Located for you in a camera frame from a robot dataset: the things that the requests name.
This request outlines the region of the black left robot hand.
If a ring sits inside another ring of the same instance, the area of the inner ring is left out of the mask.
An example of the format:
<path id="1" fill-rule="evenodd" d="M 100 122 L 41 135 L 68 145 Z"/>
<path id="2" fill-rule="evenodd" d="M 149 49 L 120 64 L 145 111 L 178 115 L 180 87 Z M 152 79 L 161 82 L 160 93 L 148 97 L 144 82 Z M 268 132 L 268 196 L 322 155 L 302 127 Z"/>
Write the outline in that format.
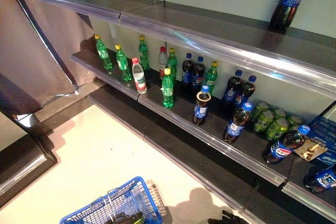
<path id="1" fill-rule="evenodd" d="M 126 215 L 124 212 L 113 216 L 111 220 L 106 221 L 104 224 L 143 224 L 145 223 L 143 213 L 141 211 L 133 214 Z"/>

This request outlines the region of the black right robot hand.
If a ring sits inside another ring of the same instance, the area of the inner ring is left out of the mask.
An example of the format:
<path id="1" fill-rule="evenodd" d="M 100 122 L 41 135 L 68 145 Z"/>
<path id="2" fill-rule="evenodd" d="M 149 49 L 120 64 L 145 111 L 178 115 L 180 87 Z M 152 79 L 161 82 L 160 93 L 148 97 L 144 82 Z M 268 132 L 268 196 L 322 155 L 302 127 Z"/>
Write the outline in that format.
<path id="1" fill-rule="evenodd" d="M 228 211 L 222 210 L 222 218 L 221 219 L 212 219 L 209 218 L 207 220 L 208 224 L 248 224 L 248 222 L 239 217 L 236 216 Z"/>

